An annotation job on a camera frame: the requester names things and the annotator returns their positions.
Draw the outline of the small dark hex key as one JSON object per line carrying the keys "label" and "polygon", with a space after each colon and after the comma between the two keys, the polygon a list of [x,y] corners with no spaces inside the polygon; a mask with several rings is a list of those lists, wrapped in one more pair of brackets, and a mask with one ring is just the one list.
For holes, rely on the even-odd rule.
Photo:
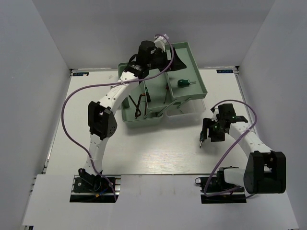
{"label": "small dark hex key", "polygon": [[142,114],[142,113],[141,113],[141,110],[139,109],[139,105],[137,105],[137,104],[135,103],[135,101],[133,100],[133,98],[132,98],[130,95],[129,95],[129,98],[130,98],[131,102],[133,103],[133,105],[134,105],[135,108],[136,108],[134,116],[135,116],[135,118],[138,118],[138,117]]}

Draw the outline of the black green precision screwdriver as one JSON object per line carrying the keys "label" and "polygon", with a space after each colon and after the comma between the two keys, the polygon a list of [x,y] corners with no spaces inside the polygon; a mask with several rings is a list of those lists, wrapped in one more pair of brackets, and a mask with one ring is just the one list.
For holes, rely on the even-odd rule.
{"label": "black green precision screwdriver", "polygon": [[150,103],[151,102],[151,98],[150,98],[149,91],[148,91],[147,87],[145,88],[145,94],[146,94],[147,102]]}

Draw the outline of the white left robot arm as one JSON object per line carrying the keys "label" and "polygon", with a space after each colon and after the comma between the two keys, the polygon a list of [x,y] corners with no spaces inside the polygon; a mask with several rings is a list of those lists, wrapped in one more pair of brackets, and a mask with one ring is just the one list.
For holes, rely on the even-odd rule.
{"label": "white left robot arm", "polygon": [[173,46],[170,46],[171,59],[167,58],[165,45],[158,40],[142,41],[138,53],[125,66],[117,85],[98,102],[88,105],[88,126],[90,128],[89,156],[79,176],[85,179],[85,186],[90,191],[101,187],[102,160],[108,140],[117,129],[115,113],[127,96],[147,78],[150,70],[158,69],[160,73],[185,69]]}

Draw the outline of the blue red handled screwdriver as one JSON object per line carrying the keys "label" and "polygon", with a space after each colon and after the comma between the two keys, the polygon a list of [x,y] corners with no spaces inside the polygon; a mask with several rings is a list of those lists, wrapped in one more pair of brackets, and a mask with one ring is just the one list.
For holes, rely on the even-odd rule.
{"label": "blue red handled screwdriver", "polygon": [[168,86],[168,84],[166,84],[166,87],[165,87],[165,96],[164,96],[163,104],[166,103],[166,97],[167,97],[167,92],[168,92],[168,90],[169,90],[169,86]]}

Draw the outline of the long brown hex key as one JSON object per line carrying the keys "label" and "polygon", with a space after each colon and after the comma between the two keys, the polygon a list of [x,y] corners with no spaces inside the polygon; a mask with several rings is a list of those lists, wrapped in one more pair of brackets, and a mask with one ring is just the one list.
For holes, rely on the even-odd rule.
{"label": "long brown hex key", "polygon": [[[141,116],[142,115],[142,113],[141,113],[141,99],[142,99],[142,97],[146,97],[146,94],[145,93],[142,93],[142,94],[140,94],[140,96],[139,96],[139,99],[138,99],[138,103],[137,103],[137,105],[136,105],[136,111],[135,111],[135,118],[137,119],[139,116]],[[144,115],[146,115],[146,112],[147,112],[147,101],[145,100],[145,106],[144,106]]]}

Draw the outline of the green cantilever toolbox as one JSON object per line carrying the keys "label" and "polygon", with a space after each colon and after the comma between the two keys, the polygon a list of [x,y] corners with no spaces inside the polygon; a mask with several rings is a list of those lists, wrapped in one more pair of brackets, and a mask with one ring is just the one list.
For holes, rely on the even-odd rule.
{"label": "green cantilever toolbox", "polygon": [[[141,99],[142,115],[137,119],[134,116],[136,108],[129,96],[124,99],[121,104],[121,115],[124,124],[128,128],[155,126],[162,121],[163,115],[167,112],[172,110],[182,112],[184,106],[190,101],[206,97],[208,91],[202,80],[189,43],[174,43],[172,46],[176,49],[179,58],[187,65],[187,68],[166,72],[154,79],[145,80],[130,93],[130,96],[137,104],[140,94],[145,93],[145,88],[148,88],[151,102],[147,102],[147,115],[145,119],[143,113],[146,97],[143,96]],[[178,87],[177,81],[180,79],[196,81],[197,83],[187,87]],[[167,92],[166,103],[163,104],[166,84],[168,84],[169,90]]]}

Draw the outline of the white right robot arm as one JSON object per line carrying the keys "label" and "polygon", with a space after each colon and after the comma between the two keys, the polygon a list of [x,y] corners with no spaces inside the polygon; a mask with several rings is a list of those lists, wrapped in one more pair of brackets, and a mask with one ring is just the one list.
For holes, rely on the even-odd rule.
{"label": "white right robot arm", "polygon": [[[274,151],[252,131],[258,117],[249,125],[248,120],[237,115],[234,100],[223,100],[211,108],[212,118],[204,118],[200,132],[200,143],[209,139],[222,142],[229,135],[235,141],[226,150],[209,175],[202,191],[206,197],[231,194],[243,188],[253,194],[282,194],[286,191],[286,156]],[[239,145],[248,155],[244,169],[221,167],[231,150]]]}

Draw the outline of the stubby green screwdriver orange cap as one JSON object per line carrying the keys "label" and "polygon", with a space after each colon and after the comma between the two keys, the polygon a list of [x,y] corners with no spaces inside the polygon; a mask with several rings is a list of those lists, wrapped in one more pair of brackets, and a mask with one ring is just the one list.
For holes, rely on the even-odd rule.
{"label": "stubby green screwdriver orange cap", "polygon": [[199,148],[202,147],[202,144],[203,144],[204,141],[205,141],[204,134],[201,132],[200,133],[200,138],[199,138],[199,142],[200,142]]}

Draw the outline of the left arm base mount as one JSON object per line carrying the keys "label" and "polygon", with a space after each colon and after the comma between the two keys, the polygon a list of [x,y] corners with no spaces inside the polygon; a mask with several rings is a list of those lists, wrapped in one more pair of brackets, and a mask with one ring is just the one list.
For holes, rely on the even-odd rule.
{"label": "left arm base mount", "polygon": [[74,176],[71,203],[115,203],[120,193],[120,176],[91,175],[80,168]]}

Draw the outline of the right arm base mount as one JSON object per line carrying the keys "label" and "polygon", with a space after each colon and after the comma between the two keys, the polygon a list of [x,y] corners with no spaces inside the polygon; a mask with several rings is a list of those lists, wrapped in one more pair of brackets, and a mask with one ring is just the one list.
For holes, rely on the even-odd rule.
{"label": "right arm base mount", "polygon": [[[224,181],[224,169],[226,168],[220,168],[209,182],[207,188],[207,193],[209,195],[235,188],[234,184],[229,184]],[[222,195],[206,196],[204,194],[204,189],[208,179],[208,176],[197,177],[195,179],[195,185],[201,188],[202,204],[232,204],[247,202],[244,188],[239,188],[235,191],[224,193]]]}

